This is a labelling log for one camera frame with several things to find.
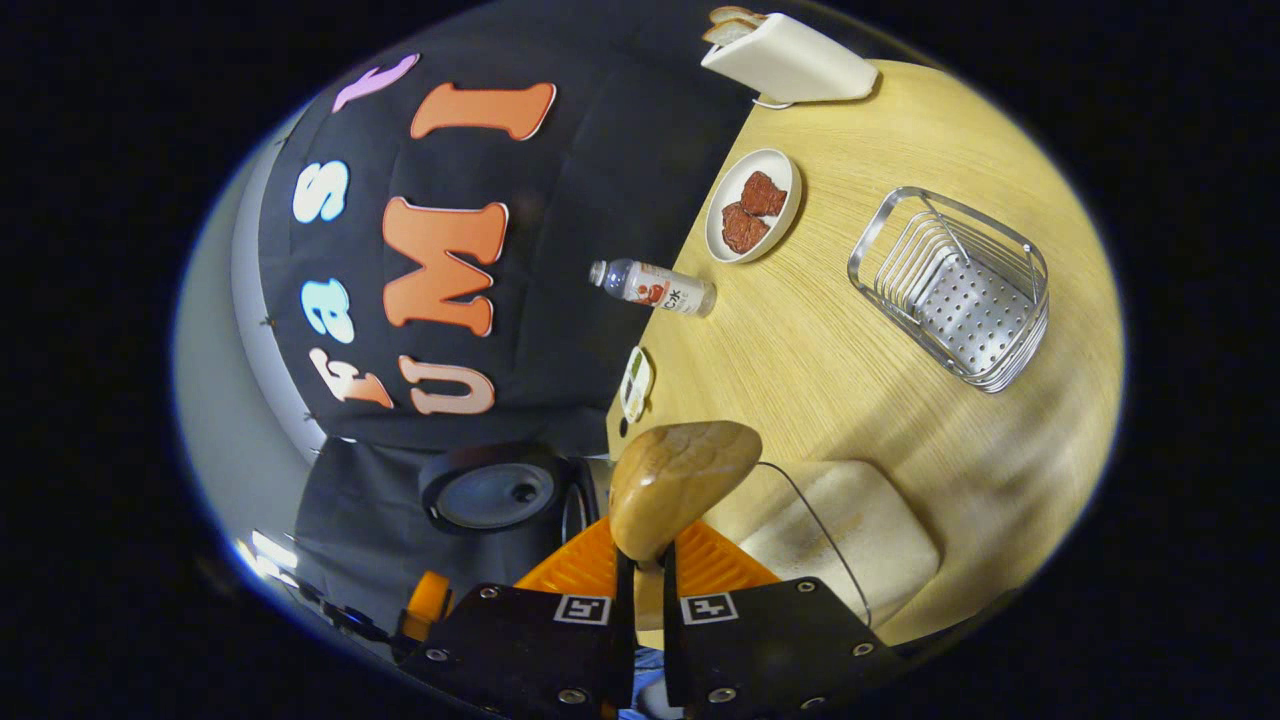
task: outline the orange letter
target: orange letter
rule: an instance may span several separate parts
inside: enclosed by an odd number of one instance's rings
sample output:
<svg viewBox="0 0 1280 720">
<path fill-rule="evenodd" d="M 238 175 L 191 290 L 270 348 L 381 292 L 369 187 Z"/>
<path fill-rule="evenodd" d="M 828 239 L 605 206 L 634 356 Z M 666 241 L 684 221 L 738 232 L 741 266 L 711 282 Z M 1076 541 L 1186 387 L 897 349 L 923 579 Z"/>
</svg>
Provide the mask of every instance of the orange letter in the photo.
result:
<svg viewBox="0 0 1280 720">
<path fill-rule="evenodd" d="M 525 90 L 458 90 L 452 82 L 439 85 L 422 99 L 408 135 L 426 137 L 445 127 L 481 127 L 507 131 L 512 140 L 529 140 L 543 127 L 556 86 L 540 82 Z"/>
<path fill-rule="evenodd" d="M 387 395 L 387 389 L 383 388 L 383 383 L 378 379 L 378 375 L 365 373 L 365 377 L 357 379 L 356 375 L 360 374 L 360 370 L 347 363 L 337 360 L 330 363 L 329 355 L 319 347 L 311 348 L 310 357 L 311 364 L 316 366 L 316 372 L 324 378 L 324 383 L 329 386 L 329 392 L 342 402 L 347 400 L 367 400 L 387 409 L 392 407 L 392 398 Z"/>
<path fill-rule="evenodd" d="M 411 388 L 408 395 L 413 398 L 413 407 L 424 415 L 430 415 L 431 413 L 476 415 L 493 407 L 493 383 L 489 382 L 489 378 L 471 368 L 416 363 L 408 355 L 401 355 L 399 365 L 401 374 L 411 383 L 449 380 L 462 383 L 470 388 L 467 395 L 428 395 L 416 387 Z"/>
<path fill-rule="evenodd" d="M 493 278 L 453 252 L 466 252 L 490 265 L 502 255 L 506 236 L 507 206 L 502 202 L 490 202 L 483 210 L 440 210 L 392 197 L 383 213 L 383 240 L 422 268 L 383 288 L 387 320 L 397 328 L 408 320 L 452 323 L 486 337 L 493 329 L 493 302 L 488 297 L 445 300 L 490 287 Z"/>
</svg>

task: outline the bottle label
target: bottle label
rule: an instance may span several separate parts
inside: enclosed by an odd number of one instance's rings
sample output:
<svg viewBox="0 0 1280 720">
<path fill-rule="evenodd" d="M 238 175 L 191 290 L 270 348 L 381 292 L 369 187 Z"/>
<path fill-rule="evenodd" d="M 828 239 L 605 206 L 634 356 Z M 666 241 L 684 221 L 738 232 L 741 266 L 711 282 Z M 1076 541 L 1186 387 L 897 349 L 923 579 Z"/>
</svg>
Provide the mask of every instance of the bottle label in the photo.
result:
<svg viewBox="0 0 1280 720">
<path fill-rule="evenodd" d="M 636 263 L 636 266 L 635 279 L 625 291 L 626 300 L 685 315 L 698 313 L 707 292 L 700 281 L 648 263 Z"/>
</svg>

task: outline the meat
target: meat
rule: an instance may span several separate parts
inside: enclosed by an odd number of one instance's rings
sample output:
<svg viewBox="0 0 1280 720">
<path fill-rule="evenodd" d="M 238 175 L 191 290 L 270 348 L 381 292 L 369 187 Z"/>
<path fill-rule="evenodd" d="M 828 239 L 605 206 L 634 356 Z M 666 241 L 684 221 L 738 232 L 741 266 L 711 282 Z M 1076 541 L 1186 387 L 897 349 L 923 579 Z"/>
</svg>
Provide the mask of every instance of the meat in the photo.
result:
<svg viewBox="0 0 1280 720">
<path fill-rule="evenodd" d="M 744 210 L 741 202 L 726 205 L 721 210 L 721 219 L 724 228 L 721 237 L 724 238 L 724 245 L 739 255 L 755 247 L 764 233 L 769 232 L 769 225 Z"/>
<path fill-rule="evenodd" d="M 782 204 L 787 200 L 787 192 L 778 190 L 773 179 L 755 170 L 746 178 L 746 187 L 742 188 L 742 210 L 750 215 L 777 215 L 782 211 Z"/>
</svg>

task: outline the light fixture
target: light fixture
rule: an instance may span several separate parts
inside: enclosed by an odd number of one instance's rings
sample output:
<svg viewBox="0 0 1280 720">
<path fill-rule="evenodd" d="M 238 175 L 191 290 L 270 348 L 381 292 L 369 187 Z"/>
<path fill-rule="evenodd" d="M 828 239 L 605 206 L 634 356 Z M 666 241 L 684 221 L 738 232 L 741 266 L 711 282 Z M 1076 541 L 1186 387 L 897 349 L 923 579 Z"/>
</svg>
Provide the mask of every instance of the light fixture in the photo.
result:
<svg viewBox="0 0 1280 720">
<path fill-rule="evenodd" d="M 236 555 L 248 566 L 250 570 L 257 571 L 257 560 L 253 557 L 253 551 L 244 544 L 244 541 L 236 538 Z"/>
<path fill-rule="evenodd" d="M 253 547 L 260 552 L 266 553 L 268 557 L 275 561 L 280 568 L 288 568 L 293 570 L 298 566 L 298 556 L 288 550 L 280 547 L 275 541 L 264 536 L 262 533 L 253 530 L 252 534 Z"/>
<path fill-rule="evenodd" d="M 275 562 L 271 562 L 271 559 L 265 555 L 257 556 L 257 562 L 255 564 L 255 566 L 257 568 L 257 573 L 260 575 L 266 575 L 268 578 L 280 577 L 280 566 L 276 565 Z"/>
</svg>

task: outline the wire dish rack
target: wire dish rack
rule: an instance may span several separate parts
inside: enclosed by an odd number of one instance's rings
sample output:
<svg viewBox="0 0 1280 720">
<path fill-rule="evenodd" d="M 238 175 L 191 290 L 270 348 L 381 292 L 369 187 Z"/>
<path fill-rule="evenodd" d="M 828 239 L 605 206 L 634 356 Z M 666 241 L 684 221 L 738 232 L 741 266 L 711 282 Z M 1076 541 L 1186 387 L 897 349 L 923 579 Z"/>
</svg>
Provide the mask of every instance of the wire dish rack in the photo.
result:
<svg viewBox="0 0 1280 720">
<path fill-rule="evenodd" d="M 942 366 L 984 392 L 1014 382 L 1048 327 L 1039 250 L 1004 223 L 919 187 L 884 197 L 849 256 L 849 279 Z"/>
</svg>

